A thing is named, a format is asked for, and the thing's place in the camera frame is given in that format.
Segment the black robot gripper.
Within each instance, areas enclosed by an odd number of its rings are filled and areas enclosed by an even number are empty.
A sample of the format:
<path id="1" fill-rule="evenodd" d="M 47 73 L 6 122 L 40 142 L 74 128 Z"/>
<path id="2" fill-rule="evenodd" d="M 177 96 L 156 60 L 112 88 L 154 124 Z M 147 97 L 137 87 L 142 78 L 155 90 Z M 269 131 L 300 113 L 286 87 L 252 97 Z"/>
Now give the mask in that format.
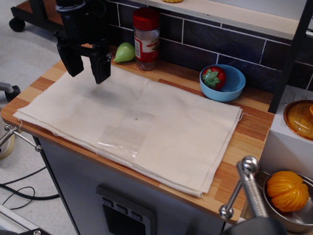
<path id="1" fill-rule="evenodd" d="M 104 0 L 58 0 L 56 12 L 63 29 L 56 31 L 57 49 L 68 73 L 75 77 L 84 70 L 81 55 L 89 57 L 96 84 L 111 75 L 112 53 L 108 49 L 107 6 Z M 82 45 L 89 44 L 90 49 Z"/>

